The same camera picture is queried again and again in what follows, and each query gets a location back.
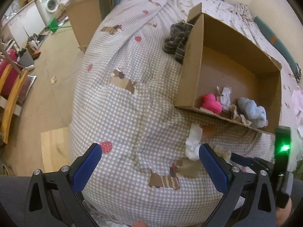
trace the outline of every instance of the tile floor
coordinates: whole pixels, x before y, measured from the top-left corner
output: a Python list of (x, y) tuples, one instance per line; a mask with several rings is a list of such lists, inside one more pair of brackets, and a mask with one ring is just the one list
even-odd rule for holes
[[(37, 79), (13, 116), (9, 142), (3, 158), (16, 176), (31, 176), (43, 168), (40, 133), (66, 127), (71, 122), (72, 101), (83, 52), (71, 28), (49, 35), (40, 47), (41, 55), (30, 72)], [(52, 85), (51, 78), (57, 81)]]

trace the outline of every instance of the washing machine door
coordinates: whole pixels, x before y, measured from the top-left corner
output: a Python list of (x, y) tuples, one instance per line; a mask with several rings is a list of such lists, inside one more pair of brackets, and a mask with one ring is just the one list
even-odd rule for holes
[(48, 13), (54, 13), (58, 9), (59, 0), (48, 0), (45, 9)]

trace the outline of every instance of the green dustpan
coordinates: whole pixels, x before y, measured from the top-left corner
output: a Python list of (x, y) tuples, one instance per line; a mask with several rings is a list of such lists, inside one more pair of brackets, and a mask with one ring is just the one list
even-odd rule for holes
[(58, 26), (58, 23), (56, 21), (56, 18), (52, 18), (51, 21), (48, 23), (48, 28), (52, 31), (52, 32), (56, 32), (59, 28), (69, 28), (71, 26)]

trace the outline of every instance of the bed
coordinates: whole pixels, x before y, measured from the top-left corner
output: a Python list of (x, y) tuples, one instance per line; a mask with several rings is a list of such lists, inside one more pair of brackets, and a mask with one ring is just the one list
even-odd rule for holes
[[(245, 5), (221, 0), (121, 0), (86, 51), (70, 125), (73, 159), (93, 142), (106, 142), (107, 153), (83, 191), (95, 219), (105, 217), (125, 225), (140, 219), (150, 227), (204, 222), (222, 197), (204, 168), (198, 178), (180, 177), (175, 182), (178, 190), (149, 186), (151, 174), (165, 180), (172, 164), (185, 157), (191, 123), (217, 127), (216, 135), (207, 140), (210, 145), (273, 159), (273, 135), (174, 108), (182, 65), (163, 52), (164, 39), (170, 26), (186, 20), (190, 8), (200, 2), (204, 13), (241, 32), (282, 64), (280, 123), (291, 127), (293, 146), (301, 144), (291, 103), (296, 80)], [(136, 83), (135, 94), (110, 83), (117, 68)]]

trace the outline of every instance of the green light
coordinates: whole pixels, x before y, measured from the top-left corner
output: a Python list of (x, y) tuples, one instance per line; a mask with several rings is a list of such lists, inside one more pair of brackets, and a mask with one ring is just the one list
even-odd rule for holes
[(284, 151), (287, 151), (290, 149), (290, 146), (289, 145), (284, 145), (283, 147), (281, 147), (281, 152), (284, 152)]

